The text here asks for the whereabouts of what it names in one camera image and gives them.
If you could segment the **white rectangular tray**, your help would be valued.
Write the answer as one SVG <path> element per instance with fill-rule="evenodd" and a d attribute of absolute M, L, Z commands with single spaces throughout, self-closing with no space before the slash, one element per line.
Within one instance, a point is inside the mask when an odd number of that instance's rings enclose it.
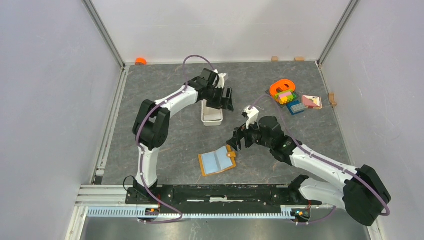
<path fill-rule="evenodd" d="M 201 121 L 205 127 L 221 126 L 223 122 L 223 110 L 207 107 L 207 101 L 201 102 Z"/>

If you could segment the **orange card holder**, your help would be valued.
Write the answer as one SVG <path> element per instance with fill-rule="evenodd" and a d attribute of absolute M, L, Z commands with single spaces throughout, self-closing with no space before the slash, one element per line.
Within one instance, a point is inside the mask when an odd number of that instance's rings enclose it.
<path fill-rule="evenodd" d="M 203 177 L 219 174 L 236 167 L 236 152 L 229 145 L 198 155 Z"/>

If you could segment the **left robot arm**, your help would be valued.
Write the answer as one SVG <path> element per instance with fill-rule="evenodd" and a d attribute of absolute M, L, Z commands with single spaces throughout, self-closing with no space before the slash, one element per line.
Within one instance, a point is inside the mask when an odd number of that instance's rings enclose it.
<path fill-rule="evenodd" d="M 145 204 L 151 204 L 157 198 L 157 161 L 160 147 L 168 138 L 171 117 L 198 102 L 219 112 L 234 111 L 232 88 L 225 87 L 228 78 L 226 73 L 205 68 L 200 76 L 189 80 L 169 96 L 155 101 L 146 99 L 140 105 L 132 129 L 139 152 L 133 187 Z"/>

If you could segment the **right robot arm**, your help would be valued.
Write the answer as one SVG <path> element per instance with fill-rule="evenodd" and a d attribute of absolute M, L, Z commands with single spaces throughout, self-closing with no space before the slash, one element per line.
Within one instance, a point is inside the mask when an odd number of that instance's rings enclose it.
<path fill-rule="evenodd" d="M 274 116 L 247 122 L 233 131 L 227 144 L 239 151 L 242 145 L 269 149 L 279 162 L 303 169 L 321 178 L 298 176 L 289 185 L 289 199 L 295 204 L 318 201 L 345 210 L 358 223 L 370 227 L 379 216 L 389 216 L 392 197 L 376 170 L 368 165 L 355 167 L 313 151 L 285 134 Z"/>

